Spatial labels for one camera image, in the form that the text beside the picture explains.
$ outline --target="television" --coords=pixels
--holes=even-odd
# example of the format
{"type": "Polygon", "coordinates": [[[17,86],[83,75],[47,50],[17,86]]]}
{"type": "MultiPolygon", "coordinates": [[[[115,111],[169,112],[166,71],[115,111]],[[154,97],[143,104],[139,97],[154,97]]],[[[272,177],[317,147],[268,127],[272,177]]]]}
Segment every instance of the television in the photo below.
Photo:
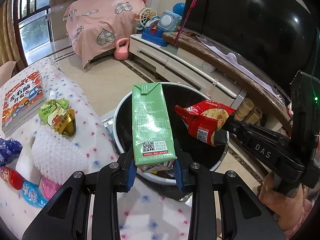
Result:
{"type": "Polygon", "coordinates": [[[296,0],[198,0],[185,28],[230,49],[241,65],[254,64],[287,95],[297,71],[313,67],[317,25],[296,0]]]}

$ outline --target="pink kettlebell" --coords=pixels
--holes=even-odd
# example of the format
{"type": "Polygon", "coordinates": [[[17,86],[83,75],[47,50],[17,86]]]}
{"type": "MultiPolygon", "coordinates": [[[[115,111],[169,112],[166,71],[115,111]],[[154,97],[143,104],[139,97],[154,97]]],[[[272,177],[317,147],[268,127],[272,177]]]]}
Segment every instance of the pink kettlebell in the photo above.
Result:
{"type": "Polygon", "coordinates": [[[115,51],[115,58],[118,60],[125,60],[129,57],[129,42],[128,38],[119,39],[116,42],[116,51],[115,51]],[[120,47],[119,44],[125,43],[125,46],[120,47]]]}

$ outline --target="red food package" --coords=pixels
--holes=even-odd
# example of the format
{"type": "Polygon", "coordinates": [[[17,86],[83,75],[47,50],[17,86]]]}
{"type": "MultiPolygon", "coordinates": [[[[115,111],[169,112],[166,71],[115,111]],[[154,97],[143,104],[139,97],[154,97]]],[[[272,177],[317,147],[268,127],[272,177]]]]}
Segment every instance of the red food package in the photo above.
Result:
{"type": "Polygon", "coordinates": [[[214,132],[219,130],[235,111],[233,108],[210,100],[204,100],[188,108],[175,107],[191,136],[214,146],[214,132]]]}

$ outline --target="pink cushion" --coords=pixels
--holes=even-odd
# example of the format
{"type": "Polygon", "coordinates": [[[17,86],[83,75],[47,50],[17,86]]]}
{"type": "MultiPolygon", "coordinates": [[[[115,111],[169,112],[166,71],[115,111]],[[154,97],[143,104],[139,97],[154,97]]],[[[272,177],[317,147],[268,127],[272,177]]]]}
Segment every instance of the pink cushion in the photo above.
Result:
{"type": "Polygon", "coordinates": [[[8,61],[0,67],[0,87],[2,87],[11,78],[15,65],[15,61],[8,61]]]}

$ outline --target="person's arm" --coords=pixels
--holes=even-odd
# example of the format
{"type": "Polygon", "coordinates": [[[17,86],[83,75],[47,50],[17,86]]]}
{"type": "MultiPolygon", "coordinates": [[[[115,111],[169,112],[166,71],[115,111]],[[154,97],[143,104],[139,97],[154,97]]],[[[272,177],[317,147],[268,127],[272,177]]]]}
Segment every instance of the person's arm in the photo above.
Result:
{"type": "Polygon", "coordinates": [[[271,172],[263,180],[259,199],[279,215],[278,224],[284,231],[286,239],[290,239],[309,215],[312,204],[304,198],[302,186],[299,187],[294,198],[274,191],[273,187],[274,175],[271,172]]]}

